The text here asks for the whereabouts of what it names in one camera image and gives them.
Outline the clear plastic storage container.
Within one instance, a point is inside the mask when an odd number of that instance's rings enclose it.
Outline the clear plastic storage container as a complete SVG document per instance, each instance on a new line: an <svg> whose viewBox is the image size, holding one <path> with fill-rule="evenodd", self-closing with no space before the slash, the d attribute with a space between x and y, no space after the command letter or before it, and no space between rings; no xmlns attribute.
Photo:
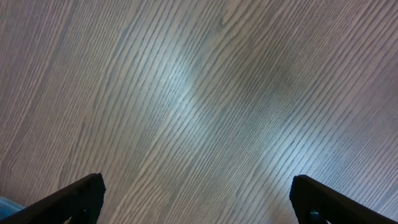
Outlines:
<svg viewBox="0 0 398 224"><path fill-rule="evenodd" d="M3 220L23 209L24 206L9 200L6 197L0 196L0 220Z"/></svg>

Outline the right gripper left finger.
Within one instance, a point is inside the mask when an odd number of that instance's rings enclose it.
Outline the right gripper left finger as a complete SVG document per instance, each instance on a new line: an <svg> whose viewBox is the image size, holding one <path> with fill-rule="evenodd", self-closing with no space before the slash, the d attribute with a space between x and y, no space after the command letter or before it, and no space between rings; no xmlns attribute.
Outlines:
<svg viewBox="0 0 398 224"><path fill-rule="evenodd" d="M4 218L1 224L96 224L104 203L106 187L100 173L62 188L36 203Z"/></svg>

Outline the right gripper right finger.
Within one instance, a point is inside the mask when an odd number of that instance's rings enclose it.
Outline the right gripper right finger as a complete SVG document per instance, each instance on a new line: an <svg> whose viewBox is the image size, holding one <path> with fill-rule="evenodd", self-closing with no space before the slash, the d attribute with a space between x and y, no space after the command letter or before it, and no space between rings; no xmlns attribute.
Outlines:
<svg viewBox="0 0 398 224"><path fill-rule="evenodd" d="M307 175L293 178L289 199L300 224L397 224Z"/></svg>

